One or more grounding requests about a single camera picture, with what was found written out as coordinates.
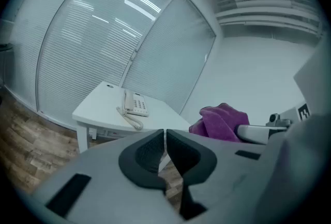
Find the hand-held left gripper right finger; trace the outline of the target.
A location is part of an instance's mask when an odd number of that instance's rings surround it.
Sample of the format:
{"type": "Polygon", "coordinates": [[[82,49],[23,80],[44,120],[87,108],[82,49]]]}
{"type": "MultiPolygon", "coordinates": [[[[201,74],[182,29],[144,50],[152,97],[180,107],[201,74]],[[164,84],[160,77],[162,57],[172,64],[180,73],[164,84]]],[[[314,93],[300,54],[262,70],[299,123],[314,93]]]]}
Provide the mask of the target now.
{"type": "Polygon", "coordinates": [[[256,173],[265,146],[167,130],[167,151],[183,179],[178,213],[167,207],[167,224],[261,224],[263,181],[256,173]]]}

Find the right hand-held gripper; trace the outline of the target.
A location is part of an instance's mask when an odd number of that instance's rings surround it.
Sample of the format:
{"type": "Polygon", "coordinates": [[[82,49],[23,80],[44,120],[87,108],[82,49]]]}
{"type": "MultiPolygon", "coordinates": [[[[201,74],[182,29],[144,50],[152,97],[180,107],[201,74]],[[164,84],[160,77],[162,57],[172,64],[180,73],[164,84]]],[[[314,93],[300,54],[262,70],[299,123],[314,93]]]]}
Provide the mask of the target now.
{"type": "Polygon", "coordinates": [[[266,126],[237,125],[234,133],[244,142],[266,145],[273,134],[287,131],[291,125],[302,122],[309,116],[310,109],[302,102],[281,114],[270,115],[266,126]]]}

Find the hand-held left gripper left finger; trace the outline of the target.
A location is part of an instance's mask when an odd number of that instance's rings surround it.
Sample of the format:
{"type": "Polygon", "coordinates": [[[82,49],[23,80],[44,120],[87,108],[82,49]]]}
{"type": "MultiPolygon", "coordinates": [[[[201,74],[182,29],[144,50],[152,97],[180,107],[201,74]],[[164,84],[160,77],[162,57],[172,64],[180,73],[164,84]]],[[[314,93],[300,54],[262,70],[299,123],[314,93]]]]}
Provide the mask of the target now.
{"type": "Polygon", "coordinates": [[[163,130],[92,147],[53,173],[33,198],[73,224],[181,224],[158,175],[163,130]]]}

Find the purple cloth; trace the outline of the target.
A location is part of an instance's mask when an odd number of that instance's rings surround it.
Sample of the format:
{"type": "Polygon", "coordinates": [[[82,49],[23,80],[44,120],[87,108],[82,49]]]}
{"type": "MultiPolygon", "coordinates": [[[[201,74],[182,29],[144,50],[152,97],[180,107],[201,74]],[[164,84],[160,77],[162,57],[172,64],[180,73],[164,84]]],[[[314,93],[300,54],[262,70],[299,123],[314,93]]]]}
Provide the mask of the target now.
{"type": "Polygon", "coordinates": [[[248,115],[227,103],[216,107],[204,107],[199,112],[201,118],[189,127],[195,135],[230,142],[240,142],[235,134],[238,125],[249,125],[248,115]]]}

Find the beige telephone base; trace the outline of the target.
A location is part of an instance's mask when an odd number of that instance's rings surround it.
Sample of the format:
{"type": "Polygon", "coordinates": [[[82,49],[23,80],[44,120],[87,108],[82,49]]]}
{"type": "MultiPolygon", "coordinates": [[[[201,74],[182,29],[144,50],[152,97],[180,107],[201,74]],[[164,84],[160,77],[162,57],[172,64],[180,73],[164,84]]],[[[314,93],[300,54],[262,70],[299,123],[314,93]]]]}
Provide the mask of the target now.
{"type": "Polygon", "coordinates": [[[133,115],[148,117],[149,112],[147,109],[145,98],[140,94],[137,94],[134,92],[132,92],[132,93],[133,93],[133,99],[134,99],[134,108],[132,111],[126,111],[126,112],[128,112],[129,114],[133,114],[133,115]]]}

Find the white table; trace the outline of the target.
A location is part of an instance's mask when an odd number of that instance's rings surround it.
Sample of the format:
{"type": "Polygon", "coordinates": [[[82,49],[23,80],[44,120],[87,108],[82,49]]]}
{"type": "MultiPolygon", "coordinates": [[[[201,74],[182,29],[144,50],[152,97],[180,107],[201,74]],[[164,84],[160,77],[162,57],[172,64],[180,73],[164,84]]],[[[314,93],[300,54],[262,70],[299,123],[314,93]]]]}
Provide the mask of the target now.
{"type": "MultiPolygon", "coordinates": [[[[72,118],[76,121],[77,141],[80,153],[88,149],[90,128],[103,128],[106,131],[115,132],[116,135],[113,136],[115,139],[137,133],[121,117],[116,109],[122,106],[124,89],[113,84],[110,85],[114,87],[109,88],[107,84],[110,83],[101,82],[72,113],[72,118]]],[[[157,129],[188,131],[190,124],[165,102],[148,96],[144,98],[149,116],[136,117],[143,123],[143,132],[157,129]]]]}

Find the white slatted window blind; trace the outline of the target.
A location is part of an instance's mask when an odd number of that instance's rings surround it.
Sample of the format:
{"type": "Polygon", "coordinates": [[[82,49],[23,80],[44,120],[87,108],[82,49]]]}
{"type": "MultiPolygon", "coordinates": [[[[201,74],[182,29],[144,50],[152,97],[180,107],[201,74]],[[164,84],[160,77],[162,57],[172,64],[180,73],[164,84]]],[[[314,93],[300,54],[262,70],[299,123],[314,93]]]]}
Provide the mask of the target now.
{"type": "Polygon", "coordinates": [[[73,126],[73,111],[96,86],[120,84],[166,1],[65,0],[41,47],[39,111],[73,126]]]}
{"type": "Polygon", "coordinates": [[[172,0],[140,45],[123,87],[181,113],[215,37],[190,0],[172,0]]]}

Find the glass partition panel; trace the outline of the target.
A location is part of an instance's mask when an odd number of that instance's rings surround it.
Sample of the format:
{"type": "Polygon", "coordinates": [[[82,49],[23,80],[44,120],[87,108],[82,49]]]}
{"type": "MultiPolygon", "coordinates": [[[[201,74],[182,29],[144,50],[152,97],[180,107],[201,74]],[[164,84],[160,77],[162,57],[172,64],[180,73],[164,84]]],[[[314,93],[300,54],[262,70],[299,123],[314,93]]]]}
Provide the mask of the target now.
{"type": "Polygon", "coordinates": [[[37,62],[46,31],[64,0],[14,0],[12,51],[5,62],[5,85],[25,105],[36,109],[37,62]]]}

